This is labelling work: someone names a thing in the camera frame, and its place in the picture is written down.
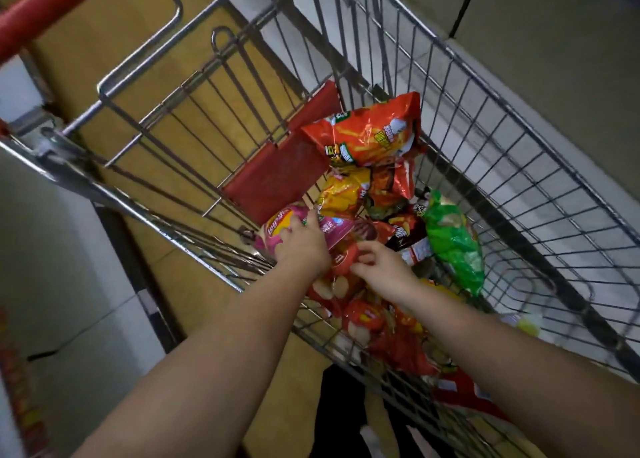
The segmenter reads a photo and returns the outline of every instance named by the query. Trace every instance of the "floor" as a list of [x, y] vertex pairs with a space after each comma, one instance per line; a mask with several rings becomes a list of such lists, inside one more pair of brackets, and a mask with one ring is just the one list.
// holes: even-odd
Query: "floor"
[[[7, 4], [13, 0], [0, 1]], [[209, 1], [211, 0], [183, 0], [184, 17], [193, 17]], [[172, 14], [173, 5], [170, 0], [89, 0], [37, 40], [33, 52], [64, 115], [73, 119], [95, 102], [95, 85], [101, 77], [171, 18]], [[220, 25], [232, 30], [238, 29], [225, 10], [217, 10], [179, 47], [119, 95], [117, 103], [137, 119], [148, 113], [211, 56], [211, 29]], [[290, 112], [291, 100], [295, 100], [295, 95], [285, 91], [271, 66], [251, 44], [246, 49], [264, 84], [269, 86], [278, 111]], [[229, 61], [229, 66], [250, 93], [256, 110], [270, 126], [276, 126], [273, 112], [265, 97], [259, 94], [242, 59], [236, 55]], [[256, 146], [255, 142], [260, 143], [266, 135], [246, 106], [241, 93], [222, 69], [213, 75], [212, 81], [228, 105], [236, 111], [246, 129], [222, 106], [212, 86], [205, 84], [193, 93], [195, 102], [184, 102], [174, 111], [175, 116], [165, 117], [154, 127], [153, 133], [206, 179], [217, 184], [228, 175], [228, 168], [238, 164], [241, 156], [249, 155]], [[216, 107], [215, 111], [210, 110], [212, 106]], [[181, 122], [188, 126], [191, 133], [202, 136], [206, 146], [195, 139]], [[135, 133], [130, 126], [106, 110], [81, 130], [86, 145], [105, 158], [116, 154]], [[176, 166], [175, 162], [169, 164], [174, 168]], [[124, 155], [118, 166], [152, 181], [199, 210], [204, 210], [211, 204], [208, 196], [176, 175], [167, 165], [159, 163], [149, 151], [140, 146]], [[152, 210], [221, 238], [234, 236], [211, 221], [167, 202], [164, 197], [112, 171], [102, 171], [102, 175], [108, 183], [122, 188]], [[224, 210], [216, 208], [212, 215], [229, 224], [236, 224], [231, 214]], [[187, 333], [219, 311], [234, 296], [233, 289], [149, 228], [133, 220], [129, 220], [128, 224]], [[322, 371], [327, 365], [327, 358], [316, 353], [299, 338], [293, 335], [290, 337], [272, 385], [244, 439], [245, 447], [252, 457], [302, 457], [308, 454], [313, 440], [313, 422]], [[386, 413], [382, 411], [380, 399], [368, 397], [367, 407], [371, 410], [372, 420], [380, 423], [380, 426], [374, 426], [388, 430]], [[395, 456], [397, 450], [392, 435], [388, 431], [379, 434], [383, 436], [386, 456]]]

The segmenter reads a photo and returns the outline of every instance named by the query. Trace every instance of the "red plastic flap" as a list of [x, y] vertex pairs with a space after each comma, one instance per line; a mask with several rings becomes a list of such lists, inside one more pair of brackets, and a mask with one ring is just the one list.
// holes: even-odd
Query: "red plastic flap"
[[300, 127], [342, 110], [334, 82], [327, 82], [289, 122], [290, 135], [278, 146], [268, 142], [223, 188], [258, 226], [285, 205], [300, 200], [329, 169]]

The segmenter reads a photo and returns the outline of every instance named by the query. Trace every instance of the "metal wire basket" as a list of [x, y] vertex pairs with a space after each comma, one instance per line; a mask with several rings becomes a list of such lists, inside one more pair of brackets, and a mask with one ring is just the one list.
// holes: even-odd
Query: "metal wire basket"
[[[267, 143], [286, 139], [287, 123], [328, 80], [343, 110], [417, 90], [429, 146], [418, 188], [441, 190], [474, 223], [486, 260], [476, 305], [541, 313], [543, 339], [640, 381], [638, 234], [401, 1], [213, 0], [188, 20], [172, 2], [169, 22], [98, 84], [83, 115], [59, 130], [0, 137], [2, 148], [142, 221], [240, 292], [270, 264], [245, 244], [258, 227], [227, 196], [229, 182]], [[222, 9], [231, 24], [220, 24]], [[148, 112], [128, 109], [128, 91], [196, 45], [208, 47], [191, 56], [198, 63], [187, 79], [146, 92]], [[82, 147], [76, 132], [105, 112], [128, 142], [100, 153]], [[128, 162], [132, 152], [148, 166]], [[318, 189], [310, 187], [310, 202]], [[157, 209], [167, 201], [171, 210]], [[434, 402], [432, 382], [353, 359], [315, 302], [304, 301], [292, 331], [460, 455], [531, 453], [481, 416]]]

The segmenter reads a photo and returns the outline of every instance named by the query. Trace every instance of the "wall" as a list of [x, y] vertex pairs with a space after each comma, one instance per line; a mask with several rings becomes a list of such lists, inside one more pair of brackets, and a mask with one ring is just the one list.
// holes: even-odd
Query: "wall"
[[0, 153], [0, 304], [57, 456], [68, 456], [163, 356], [85, 199]]
[[[439, 33], [461, 5], [405, 1]], [[455, 38], [638, 199], [639, 28], [631, 0], [472, 0]]]

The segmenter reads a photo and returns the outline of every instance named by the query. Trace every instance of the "metal wire grid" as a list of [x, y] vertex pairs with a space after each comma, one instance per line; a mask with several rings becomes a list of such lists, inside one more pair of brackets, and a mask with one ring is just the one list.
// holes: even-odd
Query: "metal wire grid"
[[[417, 90], [431, 148], [418, 163], [418, 185], [443, 191], [474, 221], [486, 259], [485, 308], [542, 313], [542, 338], [640, 379], [640, 238], [402, 2], [264, 0], [246, 24], [209, 30], [210, 58], [138, 121], [116, 95], [191, 32], [202, 38], [215, 11], [238, 13], [236, 0], [213, 0], [179, 28], [182, 4], [172, 1], [171, 20], [100, 82], [99, 100], [85, 114], [64, 130], [43, 132], [47, 142], [36, 150], [19, 136], [3, 147], [57, 183], [144, 222], [242, 291], [271, 264], [244, 244], [246, 230], [256, 227], [225, 198], [226, 182], [267, 140], [286, 136], [287, 121], [326, 80], [339, 84], [345, 109]], [[127, 143], [95, 153], [69, 141], [105, 107], [130, 127]], [[132, 153], [138, 158], [127, 162]], [[115, 174], [105, 173], [109, 184], [91, 177], [83, 160]], [[310, 203], [318, 190], [307, 194]], [[323, 315], [304, 301], [293, 332], [460, 454], [531, 453], [491, 422], [434, 403], [420, 379], [359, 364], [352, 348], [336, 344], [339, 324]]]

